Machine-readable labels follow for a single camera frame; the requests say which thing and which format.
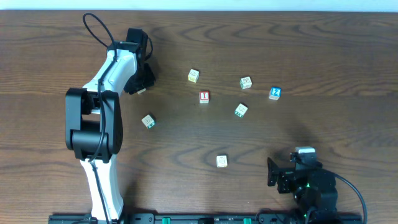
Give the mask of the red letter I block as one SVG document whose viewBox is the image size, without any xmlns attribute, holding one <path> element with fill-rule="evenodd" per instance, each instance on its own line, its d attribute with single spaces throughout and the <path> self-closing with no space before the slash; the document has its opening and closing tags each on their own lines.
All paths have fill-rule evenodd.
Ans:
<svg viewBox="0 0 398 224">
<path fill-rule="evenodd" d="M 201 91 L 199 92 L 199 100 L 201 104 L 209 103 L 210 101 L 210 92 L 209 91 Z"/>
</svg>

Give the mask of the red letter A block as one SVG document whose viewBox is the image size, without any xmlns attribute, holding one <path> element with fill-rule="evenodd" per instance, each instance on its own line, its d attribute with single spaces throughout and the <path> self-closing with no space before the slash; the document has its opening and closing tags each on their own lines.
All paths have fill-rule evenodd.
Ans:
<svg viewBox="0 0 398 224">
<path fill-rule="evenodd" d="M 146 91 L 146 88 L 143 88 L 143 89 L 139 90 L 139 91 L 137 92 L 137 94 L 142 94 L 142 93 L 145 92 L 145 91 Z"/>
</svg>

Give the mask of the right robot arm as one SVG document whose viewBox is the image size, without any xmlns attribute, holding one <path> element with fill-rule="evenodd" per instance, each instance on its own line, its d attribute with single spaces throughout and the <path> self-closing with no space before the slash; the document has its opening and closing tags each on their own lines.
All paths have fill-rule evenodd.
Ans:
<svg viewBox="0 0 398 224">
<path fill-rule="evenodd" d="M 314 156 L 291 155 L 294 167 L 281 168 L 267 159 L 268 186 L 277 186 L 280 194 L 293 195 L 298 208 L 284 218 L 284 223 L 341 223 L 336 211 L 338 193 L 335 176 L 322 169 Z"/>
</svg>

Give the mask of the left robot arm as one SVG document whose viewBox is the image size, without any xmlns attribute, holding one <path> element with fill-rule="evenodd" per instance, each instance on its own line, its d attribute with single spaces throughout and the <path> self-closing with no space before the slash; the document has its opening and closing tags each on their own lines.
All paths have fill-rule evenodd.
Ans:
<svg viewBox="0 0 398 224">
<path fill-rule="evenodd" d="M 109 45 L 106 60 L 83 87 L 65 95 L 65 143 L 83 167 L 92 209 L 88 223 L 121 223 L 124 201 L 119 191 L 117 154 L 123 142 L 120 96 L 144 91 L 155 82 L 147 60 L 151 40 Z"/>
</svg>

